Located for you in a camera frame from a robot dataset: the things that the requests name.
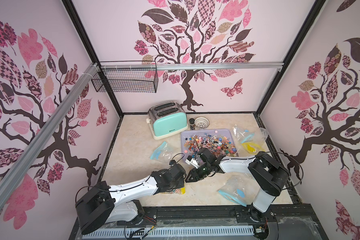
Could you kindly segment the candy bag blue zip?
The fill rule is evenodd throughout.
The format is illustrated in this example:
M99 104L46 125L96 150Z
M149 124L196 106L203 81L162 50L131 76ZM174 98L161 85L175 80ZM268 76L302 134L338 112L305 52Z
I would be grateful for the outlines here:
M240 144L251 142L255 136L255 133L242 129L238 125L234 125L233 132Z
M252 178L234 175L218 190L226 200L247 207L252 204L255 191L251 187Z

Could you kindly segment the candy bag yellow zip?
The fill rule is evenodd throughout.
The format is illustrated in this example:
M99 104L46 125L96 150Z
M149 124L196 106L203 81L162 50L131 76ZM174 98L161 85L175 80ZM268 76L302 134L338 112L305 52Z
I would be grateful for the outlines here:
M184 195L185 193L186 193L185 187L182 187L179 189L174 189L174 190L171 190L170 192L168 192L168 194L178 194L178 195Z
M269 132L264 128L259 128L252 133L255 133L253 140L241 145L250 154L257 154L258 152L264 151L263 146L269 136Z

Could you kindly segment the candy bag blue zip front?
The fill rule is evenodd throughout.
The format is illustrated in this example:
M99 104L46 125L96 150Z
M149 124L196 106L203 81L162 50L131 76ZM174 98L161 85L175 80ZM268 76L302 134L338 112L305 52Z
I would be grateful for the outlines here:
M240 144L251 142L255 136L255 133L242 129L238 125L234 125L233 132Z

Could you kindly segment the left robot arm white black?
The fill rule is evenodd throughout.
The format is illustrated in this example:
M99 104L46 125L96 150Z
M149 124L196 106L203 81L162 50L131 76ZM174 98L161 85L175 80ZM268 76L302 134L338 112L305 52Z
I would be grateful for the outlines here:
M76 200L82 235L90 234L106 223L133 221L138 215L127 217L119 206L137 211L137 199L180 189L185 183L186 170L180 164L169 169L153 171L149 176L124 185L108 185L102 181L89 186L89 191Z

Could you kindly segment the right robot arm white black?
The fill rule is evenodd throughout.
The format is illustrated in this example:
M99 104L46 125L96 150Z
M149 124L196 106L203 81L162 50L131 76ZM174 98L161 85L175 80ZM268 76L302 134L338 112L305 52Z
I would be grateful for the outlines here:
M273 201L278 197L290 178L290 172L268 152L260 151L251 157L215 156L207 148L202 148L196 158L187 157L186 163L194 167L189 171L185 182L195 183L208 176L225 173L243 173L253 177L260 189L247 215L254 222L262 222Z

